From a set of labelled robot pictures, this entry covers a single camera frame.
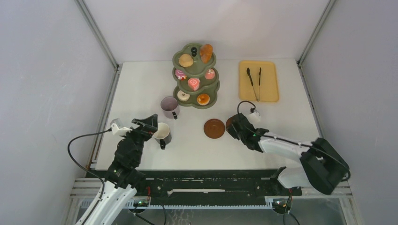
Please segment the brown saucer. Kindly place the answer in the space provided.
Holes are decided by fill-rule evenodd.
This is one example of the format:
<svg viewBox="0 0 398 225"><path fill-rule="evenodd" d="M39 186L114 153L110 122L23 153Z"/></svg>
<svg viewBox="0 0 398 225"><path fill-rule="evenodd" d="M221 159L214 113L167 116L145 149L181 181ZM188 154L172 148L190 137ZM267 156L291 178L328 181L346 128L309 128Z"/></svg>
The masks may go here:
<svg viewBox="0 0 398 225"><path fill-rule="evenodd" d="M219 119L210 119L205 122L203 130L207 137L218 139L225 133L225 124Z"/></svg>

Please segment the orange glazed donut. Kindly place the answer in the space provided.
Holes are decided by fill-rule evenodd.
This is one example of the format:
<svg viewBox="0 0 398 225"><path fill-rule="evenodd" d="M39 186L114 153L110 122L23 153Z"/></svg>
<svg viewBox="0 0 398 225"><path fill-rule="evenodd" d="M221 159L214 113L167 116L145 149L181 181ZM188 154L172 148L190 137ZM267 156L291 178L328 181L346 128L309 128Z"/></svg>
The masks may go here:
<svg viewBox="0 0 398 225"><path fill-rule="evenodd" d="M207 105L209 104L209 102L210 102L210 96L208 94L203 93L197 96L197 103L199 105Z"/></svg>

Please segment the yellow serving tray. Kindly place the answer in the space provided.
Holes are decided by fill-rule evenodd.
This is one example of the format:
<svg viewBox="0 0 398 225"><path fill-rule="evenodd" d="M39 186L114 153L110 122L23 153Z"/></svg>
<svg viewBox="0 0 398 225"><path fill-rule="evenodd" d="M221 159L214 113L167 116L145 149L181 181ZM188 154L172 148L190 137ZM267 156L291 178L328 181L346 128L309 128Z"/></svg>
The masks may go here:
<svg viewBox="0 0 398 225"><path fill-rule="evenodd" d="M268 103L279 101L275 63L243 60L239 63L238 75L241 100Z"/></svg>

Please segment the black metal food tongs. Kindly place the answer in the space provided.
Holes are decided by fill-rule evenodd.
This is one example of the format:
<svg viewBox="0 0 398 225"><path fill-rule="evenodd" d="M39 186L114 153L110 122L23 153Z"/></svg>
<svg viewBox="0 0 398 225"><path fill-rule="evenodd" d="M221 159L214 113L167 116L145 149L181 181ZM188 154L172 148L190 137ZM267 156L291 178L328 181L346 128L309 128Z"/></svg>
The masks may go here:
<svg viewBox="0 0 398 225"><path fill-rule="evenodd" d="M252 78L251 73L250 73L250 68L247 68L247 69L246 69L246 73L247 73L247 75L248 75L248 77L249 77L249 80L250 80L250 83L251 83L251 86L252 86L252 89L253 89L253 92L254 92L254 95L255 95L255 97L256 97L256 101L257 101L257 102L260 101L261 72L262 72L262 68L260 67L260 69L259 69L259 77L258 77L258 87L259 87L259 91L258 91L258 94L257 94L257 93L256 93L256 90L255 90L255 88L254 88L254 82L253 82L253 78Z"/></svg>

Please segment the green three-tier dessert stand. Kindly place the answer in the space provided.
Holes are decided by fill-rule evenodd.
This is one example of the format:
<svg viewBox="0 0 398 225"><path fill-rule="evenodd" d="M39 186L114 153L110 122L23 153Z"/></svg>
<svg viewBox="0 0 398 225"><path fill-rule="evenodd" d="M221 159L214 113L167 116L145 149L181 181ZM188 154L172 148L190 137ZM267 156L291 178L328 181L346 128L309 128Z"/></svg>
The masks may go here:
<svg viewBox="0 0 398 225"><path fill-rule="evenodd" d="M211 60L205 64L201 61L200 59L200 47L204 44L200 43L189 43L185 45L180 51L176 52L172 58L172 63L173 63L173 78L177 83L177 86L174 89L173 96L178 100L177 98L177 92L179 90L182 90L183 92L190 94L190 99L186 102L181 102L178 100L179 105L185 106L185 107L194 107L197 109L207 109L212 107L216 101L217 101L217 92L220 88L220 81L219 81L219 73L215 69L216 65L216 55L213 52ZM190 67L181 67L178 63L179 57L184 54L190 54L193 59L194 59L194 64ZM187 78L183 81L178 80L175 77L175 70L179 69L182 70ZM205 74L209 69L213 69L215 71L215 77L214 79L207 80L205 78ZM200 79L200 88L197 91L193 91L187 84L188 79L190 78L199 78ZM197 96L199 94L206 93L210 96L210 102L207 105L199 105L197 103Z"/></svg>

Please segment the pink strawberry cake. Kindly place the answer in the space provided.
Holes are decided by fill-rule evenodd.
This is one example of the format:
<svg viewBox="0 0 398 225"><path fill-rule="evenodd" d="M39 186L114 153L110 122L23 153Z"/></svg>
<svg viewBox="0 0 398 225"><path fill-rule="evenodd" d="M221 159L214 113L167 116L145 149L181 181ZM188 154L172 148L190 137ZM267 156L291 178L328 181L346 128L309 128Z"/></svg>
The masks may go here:
<svg viewBox="0 0 398 225"><path fill-rule="evenodd" d="M209 70L206 72L206 74L205 74L205 78L206 78L207 80L214 79L214 77L215 77L215 71L214 71L213 69L209 69Z"/></svg>

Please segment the pink swirl cake slice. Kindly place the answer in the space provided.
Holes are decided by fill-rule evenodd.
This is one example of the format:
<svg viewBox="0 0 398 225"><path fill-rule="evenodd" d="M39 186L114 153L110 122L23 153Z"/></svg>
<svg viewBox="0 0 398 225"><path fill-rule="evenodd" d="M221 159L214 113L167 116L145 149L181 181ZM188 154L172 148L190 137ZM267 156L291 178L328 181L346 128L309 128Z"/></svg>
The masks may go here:
<svg viewBox="0 0 398 225"><path fill-rule="evenodd" d="M197 91L200 88L200 79L190 78L188 79L187 84L193 91Z"/></svg>

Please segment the white glazed donut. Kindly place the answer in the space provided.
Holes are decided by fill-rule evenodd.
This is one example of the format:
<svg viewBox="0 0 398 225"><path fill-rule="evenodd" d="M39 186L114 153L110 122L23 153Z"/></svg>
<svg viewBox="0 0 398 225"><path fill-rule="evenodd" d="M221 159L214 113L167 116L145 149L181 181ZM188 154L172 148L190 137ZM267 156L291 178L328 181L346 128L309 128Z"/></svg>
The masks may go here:
<svg viewBox="0 0 398 225"><path fill-rule="evenodd" d="M186 102L190 99L190 94L187 94L187 93L183 92L182 90L179 90L177 92L177 98L181 102Z"/></svg>

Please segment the purple swirl cake slice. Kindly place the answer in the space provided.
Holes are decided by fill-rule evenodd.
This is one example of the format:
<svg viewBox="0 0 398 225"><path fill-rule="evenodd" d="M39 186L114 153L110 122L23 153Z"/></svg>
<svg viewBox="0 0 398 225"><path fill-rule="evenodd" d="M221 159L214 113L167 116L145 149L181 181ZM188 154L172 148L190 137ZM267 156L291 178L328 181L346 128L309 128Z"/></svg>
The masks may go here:
<svg viewBox="0 0 398 225"><path fill-rule="evenodd" d="M186 74L182 70L179 70L179 69L176 69L174 74L175 74L175 77L180 81L183 81L187 78Z"/></svg>

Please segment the brown croissant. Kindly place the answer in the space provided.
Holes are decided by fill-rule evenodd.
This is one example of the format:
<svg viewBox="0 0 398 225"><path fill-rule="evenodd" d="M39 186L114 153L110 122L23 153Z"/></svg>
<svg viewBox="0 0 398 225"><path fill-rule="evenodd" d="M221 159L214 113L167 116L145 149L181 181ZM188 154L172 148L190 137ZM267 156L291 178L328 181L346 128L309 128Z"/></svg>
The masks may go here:
<svg viewBox="0 0 398 225"><path fill-rule="evenodd" d="M213 46L211 44L205 44L200 47L200 59L203 63L207 64L213 55Z"/></svg>

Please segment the beige round cookie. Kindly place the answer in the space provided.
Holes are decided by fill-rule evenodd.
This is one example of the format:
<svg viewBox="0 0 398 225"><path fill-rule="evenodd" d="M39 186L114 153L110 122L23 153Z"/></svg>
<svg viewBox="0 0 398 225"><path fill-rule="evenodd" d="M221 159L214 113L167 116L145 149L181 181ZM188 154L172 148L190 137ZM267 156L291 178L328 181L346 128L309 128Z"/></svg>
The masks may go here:
<svg viewBox="0 0 398 225"><path fill-rule="evenodd" d="M190 54L184 53L179 57L178 63L181 67L188 68L194 64L194 59Z"/></svg>

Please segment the brown wooden cup lid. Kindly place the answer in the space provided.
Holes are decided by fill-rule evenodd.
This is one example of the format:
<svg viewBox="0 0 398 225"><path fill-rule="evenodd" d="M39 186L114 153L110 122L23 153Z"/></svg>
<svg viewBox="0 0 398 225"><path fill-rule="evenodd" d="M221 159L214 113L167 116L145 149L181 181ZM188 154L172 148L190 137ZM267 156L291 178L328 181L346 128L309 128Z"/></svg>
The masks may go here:
<svg viewBox="0 0 398 225"><path fill-rule="evenodd" d="M226 129L228 129L228 127L231 125L232 121L233 121L233 118L232 118L232 117L230 117L230 118L227 119L227 121L226 121L226 123L225 123Z"/></svg>

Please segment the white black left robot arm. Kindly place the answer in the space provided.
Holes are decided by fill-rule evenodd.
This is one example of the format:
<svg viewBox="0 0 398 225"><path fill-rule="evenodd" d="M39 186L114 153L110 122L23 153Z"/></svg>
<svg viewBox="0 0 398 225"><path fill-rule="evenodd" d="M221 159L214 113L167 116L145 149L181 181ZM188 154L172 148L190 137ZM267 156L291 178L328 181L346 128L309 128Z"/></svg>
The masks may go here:
<svg viewBox="0 0 398 225"><path fill-rule="evenodd" d="M100 191L76 221L77 225L110 225L130 199L146 191L145 175L137 167L141 163L144 143L158 130L158 115L133 119L132 123L137 127L124 127L119 119L114 119L107 129L122 139L105 175L95 175L101 182Z"/></svg>

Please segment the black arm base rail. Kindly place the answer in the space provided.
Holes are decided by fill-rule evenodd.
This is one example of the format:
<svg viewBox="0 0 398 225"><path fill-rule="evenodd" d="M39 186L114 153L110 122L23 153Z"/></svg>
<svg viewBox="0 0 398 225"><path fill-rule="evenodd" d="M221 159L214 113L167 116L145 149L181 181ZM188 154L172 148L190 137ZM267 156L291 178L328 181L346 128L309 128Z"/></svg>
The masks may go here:
<svg viewBox="0 0 398 225"><path fill-rule="evenodd" d="M143 170L137 196L164 206L257 206L265 197L301 196L299 187L284 188L278 169Z"/></svg>

